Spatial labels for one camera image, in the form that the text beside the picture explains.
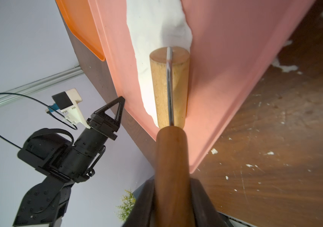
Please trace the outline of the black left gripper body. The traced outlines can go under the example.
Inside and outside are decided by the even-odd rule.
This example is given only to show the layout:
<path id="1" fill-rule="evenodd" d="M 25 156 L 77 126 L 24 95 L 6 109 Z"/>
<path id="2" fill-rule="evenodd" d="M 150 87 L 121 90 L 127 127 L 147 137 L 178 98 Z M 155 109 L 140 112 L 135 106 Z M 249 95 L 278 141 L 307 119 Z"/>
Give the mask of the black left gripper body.
<path id="1" fill-rule="evenodd" d="M 108 138 L 95 129 L 84 129 L 74 145 L 57 160 L 58 171 L 76 183 L 87 181 L 86 175 L 96 155 L 102 150 Z"/>

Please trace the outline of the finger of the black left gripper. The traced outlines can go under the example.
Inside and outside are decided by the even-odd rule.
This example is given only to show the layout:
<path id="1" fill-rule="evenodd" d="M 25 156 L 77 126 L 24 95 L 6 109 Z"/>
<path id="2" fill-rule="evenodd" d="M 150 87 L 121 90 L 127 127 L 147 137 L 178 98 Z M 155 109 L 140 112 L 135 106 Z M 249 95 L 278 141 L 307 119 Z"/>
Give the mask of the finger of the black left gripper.
<path id="1" fill-rule="evenodd" d="M 93 120 L 93 129 L 112 140 L 115 140 L 117 138 L 115 132 L 120 129 L 120 126 L 121 121 L 106 121 L 103 119 L 101 119 L 100 121 Z"/>
<path id="2" fill-rule="evenodd" d="M 117 109 L 117 113 L 114 118 L 112 118 L 111 116 L 106 114 L 107 110 L 109 110 L 113 106 L 117 106 L 117 105 L 118 105 L 118 109 Z M 122 96 L 120 96 L 120 97 L 116 98 L 115 100 L 111 101 L 110 103 L 106 104 L 102 108 L 96 110 L 91 115 L 90 118 L 93 119 L 94 121 L 100 121 L 101 119 L 106 120 L 106 121 L 121 121 L 122 113 L 124 110 L 124 105 L 125 105 L 125 99 Z"/>

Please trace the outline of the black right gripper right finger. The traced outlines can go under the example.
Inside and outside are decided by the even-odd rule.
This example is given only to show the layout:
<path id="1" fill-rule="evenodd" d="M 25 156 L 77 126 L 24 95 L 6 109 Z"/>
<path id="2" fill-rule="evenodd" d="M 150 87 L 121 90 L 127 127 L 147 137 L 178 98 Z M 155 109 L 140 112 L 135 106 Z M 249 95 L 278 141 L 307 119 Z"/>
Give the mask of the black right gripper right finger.
<path id="1" fill-rule="evenodd" d="M 227 223 L 215 210 L 201 182 L 191 178 L 190 186 L 196 227 L 227 227 Z"/>

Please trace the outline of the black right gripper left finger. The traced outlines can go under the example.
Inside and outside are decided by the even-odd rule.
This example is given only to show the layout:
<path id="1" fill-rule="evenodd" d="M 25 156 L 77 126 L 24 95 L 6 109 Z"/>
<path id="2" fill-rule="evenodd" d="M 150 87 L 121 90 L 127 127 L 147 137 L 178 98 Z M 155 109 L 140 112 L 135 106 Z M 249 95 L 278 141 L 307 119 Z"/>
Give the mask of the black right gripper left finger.
<path id="1" fill-rule="evenodd" d="M 155 227 L 154 179 L 147 180 L 136 190 L 136 203 L 123 227 Z"/>

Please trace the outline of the wooden rolling pin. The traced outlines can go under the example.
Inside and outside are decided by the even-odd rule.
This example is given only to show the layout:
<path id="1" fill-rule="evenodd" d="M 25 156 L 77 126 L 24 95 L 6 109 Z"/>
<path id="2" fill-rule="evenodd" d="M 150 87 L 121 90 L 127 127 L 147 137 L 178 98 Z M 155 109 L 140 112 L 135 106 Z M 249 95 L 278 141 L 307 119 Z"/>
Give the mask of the wooden rolling pin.
<path id="1" fill-rule="evenodd" d="M 159 131 L 156 137 L 155 224 L 193 227 L 195 218 L 185 126 L 190 53 L 182 47 L 162 47 L 150 53 Z"/>

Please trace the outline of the white dough lump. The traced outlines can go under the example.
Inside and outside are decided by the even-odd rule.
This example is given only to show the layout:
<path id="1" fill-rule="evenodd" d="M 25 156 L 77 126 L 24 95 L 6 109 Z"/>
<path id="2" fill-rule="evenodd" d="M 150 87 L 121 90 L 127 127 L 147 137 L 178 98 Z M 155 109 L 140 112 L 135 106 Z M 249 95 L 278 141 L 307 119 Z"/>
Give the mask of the white dough lump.
<path id="1" fill-rule="evenodd" d="M 167 46 L 189 51 L 192 31 L 181 1 L 127 1 L 126 23 L 135 52 L 142 102 L 157 125 L 150 53 Z"/>

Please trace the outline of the pink silicone mat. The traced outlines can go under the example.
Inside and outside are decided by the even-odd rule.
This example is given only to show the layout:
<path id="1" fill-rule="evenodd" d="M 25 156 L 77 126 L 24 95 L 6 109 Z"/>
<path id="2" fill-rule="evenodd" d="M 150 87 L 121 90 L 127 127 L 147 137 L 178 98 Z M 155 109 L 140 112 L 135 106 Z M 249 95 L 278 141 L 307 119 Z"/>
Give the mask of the pink silicone mat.
<path id="1" fill-rule="evenodd" d="M 191 45 L 188 108 L 190 172 L 211 150 L 313 1 L 183 1 Z M 126 23 L 126 1 L 89 1 L 108 68 L 125 109 L 152 137 Z"/>

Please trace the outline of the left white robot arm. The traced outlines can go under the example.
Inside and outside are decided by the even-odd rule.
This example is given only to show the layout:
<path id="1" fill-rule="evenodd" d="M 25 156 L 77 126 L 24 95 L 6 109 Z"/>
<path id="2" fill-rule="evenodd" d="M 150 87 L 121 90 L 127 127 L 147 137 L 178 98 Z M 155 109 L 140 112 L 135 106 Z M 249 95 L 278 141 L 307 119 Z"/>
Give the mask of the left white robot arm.
<path id="1" fill-rule="evenodd" d="M 124 105 L 120 96 L 96 110 L 77 140 L 66 130 L 43 128 L 25 141 L 18 158 L 46 178 L 24 195 L 13 226 L 60 226 L 72 186 L 95 175 L 107 139 L 117 138 Z"/>

